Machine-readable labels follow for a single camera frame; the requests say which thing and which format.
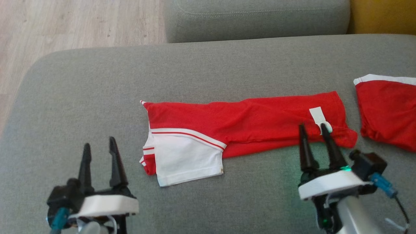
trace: robotic arm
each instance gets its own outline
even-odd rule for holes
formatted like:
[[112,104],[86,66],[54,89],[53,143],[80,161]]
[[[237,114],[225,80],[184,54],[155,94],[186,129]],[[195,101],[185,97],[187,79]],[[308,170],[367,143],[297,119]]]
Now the robotic arm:
[[95,191],[91,185],[91,149],[84,145],[78,178],[53,188],[47,205],[51,234],[77,227],[80,234],[127,234],[126,217],[139,212],[139,202],[128,189],[119,149],[114,137],[109,141],[112,156],[110,189]]
[[386,161],[375,153],[351,152],[354,161],[350,167],[339,147],[335,144],[325,124],[321,125],[329,155],[329,168],[319,169],[310,149],[305,127],[299,126],[300,168],[303,172],[299,195],[302,200],[311,200],[316,209],[317,225],[327,234],[381,234],[378,226],[363,209],[359,195],[372,194],[381,188],[388,197],[394,198],[406,218],[406,234],[409,218],[397,198],[397,191],[381,175],[387,167]]

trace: red shorts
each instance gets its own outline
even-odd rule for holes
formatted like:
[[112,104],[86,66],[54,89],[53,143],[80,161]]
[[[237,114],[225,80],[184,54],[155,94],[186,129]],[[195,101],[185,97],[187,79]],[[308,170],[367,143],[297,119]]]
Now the red shorts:
[[241,102],[142,104],[149,116],[149,138],[141,163],[148,174],[158,175],[161,186],[222,174],[222,158],[297,145],[302,123],[312,142],[322,141],[323,122],[339,146],[351,148],[357,141],[336,92]]
[[361,135],[416,152],[416,78],[369,74],[354,84]]

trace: gray fabric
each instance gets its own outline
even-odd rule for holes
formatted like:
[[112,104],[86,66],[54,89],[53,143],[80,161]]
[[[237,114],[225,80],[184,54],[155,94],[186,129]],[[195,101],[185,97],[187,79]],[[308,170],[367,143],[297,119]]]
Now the gray fabric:
[[[108,136],[114,136],[140,213],[129,233],[321,233],[311,202],[299,200],[298,148],[224,160],[224,175],[166,188],[139,164],[152,102],[238,101],[336,90],[349,126],[359,131],[353,79],[369,73],[416,77],[416,37],[342,35],[69,50],[50,54],[28,72],[0,142],[2,233],[47,233],[47,196],[76,177],[85,142],[92,181],[108,187]],[[416,155],[359,138],[376,151],[385,175],[416,218]],[[323,144],[315,155],[326,166]],[[384,217],[403,218],[382,192],[362,197],[386,233]]]
[[345,34],[349,0],[165,0],[168,42]]

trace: black cable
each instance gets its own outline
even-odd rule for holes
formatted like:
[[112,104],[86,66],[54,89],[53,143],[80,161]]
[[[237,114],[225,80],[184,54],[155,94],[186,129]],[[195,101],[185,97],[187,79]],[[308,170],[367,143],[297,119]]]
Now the black cable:
[[406,220],[407,226],[406,226],[406,230],[404,230],[404,234],[407,234],[407,232],[409,231],[408,226],[410,224],[409,216],[407,216],[406,210],[404,209],[403,205],[401,204],[399,198],[397,196],[394,196],[394,199],[396,200],[397,204],[399,205],[400,210],[401,210],[402,214],[404,215],[404,219]]

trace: blue cable connector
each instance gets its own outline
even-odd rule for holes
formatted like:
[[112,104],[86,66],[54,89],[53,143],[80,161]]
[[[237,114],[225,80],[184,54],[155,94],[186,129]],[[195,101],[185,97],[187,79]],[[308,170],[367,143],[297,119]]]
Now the blue cable connector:
[[65,207],[59,208],[58,212],[55,215],[55,218],[51,224],[52,230],[61,230],[64,228],[67,223],[69,216],[69,209]]
[[370,180],[376,187],[383,190],[388,197],[394,198],[397,195],[397,190],[393,188],[393,185],[379,173],[372,174]]

